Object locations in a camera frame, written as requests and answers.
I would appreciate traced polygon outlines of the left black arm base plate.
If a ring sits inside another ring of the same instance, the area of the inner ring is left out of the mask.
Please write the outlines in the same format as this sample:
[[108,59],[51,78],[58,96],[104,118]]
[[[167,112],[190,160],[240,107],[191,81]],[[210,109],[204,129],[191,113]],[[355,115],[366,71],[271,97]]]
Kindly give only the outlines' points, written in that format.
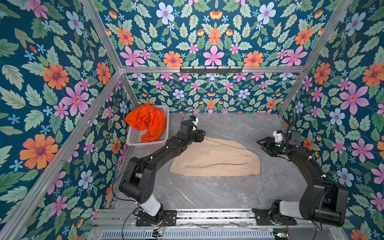
[[174,227],[176,221],[176,210],[160,210],[154,217],[140,211],[137,216],[136,227]]

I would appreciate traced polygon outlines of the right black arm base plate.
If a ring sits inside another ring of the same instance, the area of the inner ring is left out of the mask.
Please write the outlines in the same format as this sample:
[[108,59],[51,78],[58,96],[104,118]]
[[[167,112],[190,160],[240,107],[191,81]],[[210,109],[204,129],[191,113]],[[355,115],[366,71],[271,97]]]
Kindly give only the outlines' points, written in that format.
[[273,209],[252,209],[258,226],[296,226],[293,217],[283,216]]

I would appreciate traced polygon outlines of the beige drawstring shorts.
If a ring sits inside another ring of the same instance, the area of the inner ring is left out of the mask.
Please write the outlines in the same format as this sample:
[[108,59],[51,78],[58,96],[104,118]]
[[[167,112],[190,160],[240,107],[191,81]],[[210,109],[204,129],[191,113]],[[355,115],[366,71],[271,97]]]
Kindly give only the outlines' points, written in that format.
[[185,177],[244,177],[259,175],[260,158],[244,145],[205,137],[173,160],[170,172]]

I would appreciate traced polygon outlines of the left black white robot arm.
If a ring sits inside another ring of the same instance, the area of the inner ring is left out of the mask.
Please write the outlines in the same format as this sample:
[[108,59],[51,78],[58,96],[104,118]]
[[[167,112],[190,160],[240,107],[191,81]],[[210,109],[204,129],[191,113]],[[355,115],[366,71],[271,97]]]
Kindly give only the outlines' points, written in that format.
[[118,190],[135,201],[150,217],[159,216],[163,205],[153,195],[157,171],[168,161],[185,152],[192,143],[201,143],[205,135],[203,130],[179,131],[154,153],[142,158],[131,158],[121,177]]

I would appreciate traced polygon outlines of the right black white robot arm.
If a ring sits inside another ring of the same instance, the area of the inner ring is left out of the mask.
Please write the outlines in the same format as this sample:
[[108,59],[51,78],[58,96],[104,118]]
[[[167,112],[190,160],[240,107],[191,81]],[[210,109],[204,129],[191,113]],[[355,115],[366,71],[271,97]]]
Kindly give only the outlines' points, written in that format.
[[307,184],[300,201],[275,200],[272,203],[267,213],[269,223],[281,225],[301,219],[320,225],[344,225],[349,192],[345,186],[325,175],[307,148],[291,140],[276,142],[273,137],[258,140],[257,144],[271,157],[286,156],[298,168]]

